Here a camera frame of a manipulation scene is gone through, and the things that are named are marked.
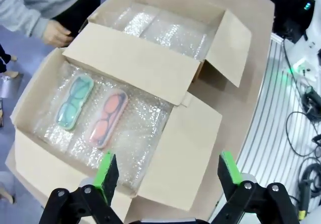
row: eyeglasses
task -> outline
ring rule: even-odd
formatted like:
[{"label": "eyeglasses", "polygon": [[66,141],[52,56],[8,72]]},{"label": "eyeglasses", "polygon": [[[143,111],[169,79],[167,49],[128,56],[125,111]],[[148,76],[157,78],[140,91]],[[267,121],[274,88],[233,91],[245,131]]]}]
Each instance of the eyeglasses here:
[{"label": "eyeglasses", "polygon": [[56,122],[59,126],[66,130],[71,130],[75,126],[82,105],[87,100],[93,86],[94,80],[86,75],[76,78],[71,85],[67,100],[58,111]]},{"label": "eyeglasses", "polygon": [[89,142],[97,148],[104,148],[121,114],[128,103],[127,94],[120,89],[114,90],[107,98],[100,119],[96,122]]}]

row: clear plastic packaging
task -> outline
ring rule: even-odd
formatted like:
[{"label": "clear plastic packaging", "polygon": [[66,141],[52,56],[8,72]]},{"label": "clear plastic packaging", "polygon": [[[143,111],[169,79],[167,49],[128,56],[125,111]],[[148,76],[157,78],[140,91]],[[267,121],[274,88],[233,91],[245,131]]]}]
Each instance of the clear plastic packaging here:
[{"label": "clear plastic packaging", "polygon": [[86,75],[75,77],[57,113],[56,122],[60,127],[66,130],[74,128],[82,105],[86,102],[93,86],[94,81],[90,77]]},{"label": "clear plastic packaging", "polygon": [[99,13],[96,23],[204,60],[216,30],[208,25],[156,7],[132,3],[117,13]]},{"label": "clear plastic packaging", "polygon": [[122,113],[128,104],[128,96],[121,89],[111,90],[97,117],[88,130],[88,141],[98,149],[105,148]]},{"label": "clear plastic packaging", "polygon": [[[93,89],[71,131],[64,130],[55,116],[70,89],[75,76],[85,74],[94,80]],[[128,95],[128,104],[110,136],[108,149],[97,149],[88,143],[88,131],[112,89],[121,89]],[[107,150],[117,156],[119,184],[138,190],[148,163],[156,149],[163,128],[173,106],[143,90],[121,83],[67,62],[62,64],[57,85],[48,89],[42,107],[35,116],[33,130],[36,136],[61,152],[87,166],[98,168]]]}]

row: gray sweatshirt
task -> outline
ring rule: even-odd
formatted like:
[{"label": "gray sweatshirt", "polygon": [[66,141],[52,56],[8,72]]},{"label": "gray sweatshirt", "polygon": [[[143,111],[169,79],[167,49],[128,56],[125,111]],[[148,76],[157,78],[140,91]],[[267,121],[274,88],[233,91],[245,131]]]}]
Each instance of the gray sweatshirt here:
[{"label": "gray sweatshirt", "polygon": [[27,36],[42,37],[48,20],[77,0],[0,0],[0,25]]}]

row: hand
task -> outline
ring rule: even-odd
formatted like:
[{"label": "hand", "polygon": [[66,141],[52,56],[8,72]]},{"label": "hand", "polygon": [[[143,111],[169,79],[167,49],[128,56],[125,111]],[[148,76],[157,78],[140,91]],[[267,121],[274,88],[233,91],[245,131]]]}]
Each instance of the hand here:
[{"label": "hand", "polygon": [[59,22],[50,20],[42,35],[42,39],[46,44],[55,47],[66,47],[74,39],[73,37],[69,37],[70,34],[71,32],[64,28]]}]

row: person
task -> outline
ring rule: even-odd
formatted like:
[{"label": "person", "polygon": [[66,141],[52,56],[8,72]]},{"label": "person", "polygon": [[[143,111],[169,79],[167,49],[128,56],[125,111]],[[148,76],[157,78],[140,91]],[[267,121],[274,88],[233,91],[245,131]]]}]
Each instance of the person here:
[{"label": "person", "polygon": [[18,76],[18,72],[15,71],[7,71],[6,64],[10,61],[16,62],[17,57],[13,55],[9,55],[5,52],[2,45],[0,44],[0,73],[3,73],[5,76],[15,78]]},{"label": "person", "polygon": [[0,0],[0,25],[65,47],[100,0]]}]

